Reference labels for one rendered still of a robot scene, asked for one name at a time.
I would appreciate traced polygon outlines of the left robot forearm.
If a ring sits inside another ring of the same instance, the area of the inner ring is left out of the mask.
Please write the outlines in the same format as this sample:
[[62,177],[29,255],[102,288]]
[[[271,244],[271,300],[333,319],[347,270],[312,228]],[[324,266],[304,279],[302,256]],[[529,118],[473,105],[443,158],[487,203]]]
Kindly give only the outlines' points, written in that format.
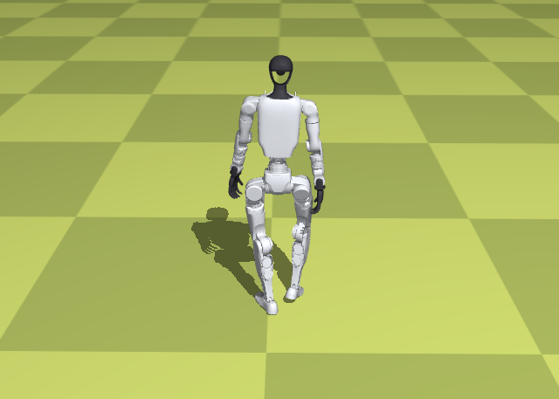
[[237,167],[239,173],[244,168],[243,164],[245,162],[245,152],[247,151],[247,145],[238,143],[238,138],[239,138],[239,130],[236,133],[232,165],[230,166],[230,168],[232,166]]

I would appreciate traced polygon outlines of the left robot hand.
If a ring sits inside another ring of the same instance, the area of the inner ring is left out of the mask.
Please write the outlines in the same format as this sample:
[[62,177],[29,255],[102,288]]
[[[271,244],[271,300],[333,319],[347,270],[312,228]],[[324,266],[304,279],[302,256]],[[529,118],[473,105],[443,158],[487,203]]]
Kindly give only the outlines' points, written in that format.
[[[242,172],[242,171],[240,171],[240,172],[238,173],[237,167],[235,167],[235,166],[232,166],[232,167],[231,167],[231,171],[230,171],[231,178],[230,178],[230,181],[229,181],[229,190],[228,190],[228,192],[229,192],[229,195],[231,196],[231,198],[233,198],[233,199],[240,197],[240,196],[237,194],[237,192],[238,192],[239,194],[242,195],[242,192],[240,192],[239,189],[238,189],[238,182],[239,182],[241,185],[243,185],[243,183],[242,183],[241,180],[239,179],[239,175],[241,174],[241,172]],[[238,174],[237,174],[237,173],[238,173]],[[237,192],[236,192],[236,191],[237,191]]]

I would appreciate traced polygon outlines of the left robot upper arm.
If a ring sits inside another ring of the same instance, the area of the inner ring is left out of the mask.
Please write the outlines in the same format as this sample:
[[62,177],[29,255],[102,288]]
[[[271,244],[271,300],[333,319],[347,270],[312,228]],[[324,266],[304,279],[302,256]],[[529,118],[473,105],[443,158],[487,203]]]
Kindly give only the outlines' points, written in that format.
[[239,115],[239,138],[238,143],[248,144],[252,141],[252,121],[258,110],[259,96],[248,96],[244,99]]

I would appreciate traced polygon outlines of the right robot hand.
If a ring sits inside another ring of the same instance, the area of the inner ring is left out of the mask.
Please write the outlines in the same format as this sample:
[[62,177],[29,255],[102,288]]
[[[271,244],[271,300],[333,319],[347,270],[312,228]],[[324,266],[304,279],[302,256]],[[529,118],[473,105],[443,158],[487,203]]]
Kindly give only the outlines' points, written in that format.
[[314,209],[311,209],[311,214],[316,214],[321,209],[321,203],[323,200],[323,190],[325,189],[325,185],[323,186],[322,179],[317,179],[314,185],[314,188],[317,189],[317,197],[314,199],[314,202],[317,202],[317,206]]

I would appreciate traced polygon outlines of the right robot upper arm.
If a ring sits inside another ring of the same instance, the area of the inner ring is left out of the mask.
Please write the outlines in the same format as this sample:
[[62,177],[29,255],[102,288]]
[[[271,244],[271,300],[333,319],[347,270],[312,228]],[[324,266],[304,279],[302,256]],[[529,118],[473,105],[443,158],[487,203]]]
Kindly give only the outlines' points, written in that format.
[[312,100],[300,99],[301,112],[307,116],[305,119],[308,139],[306,140],[308,152],[318,152],[320,149],[319,134],[320,123],[317,106]]

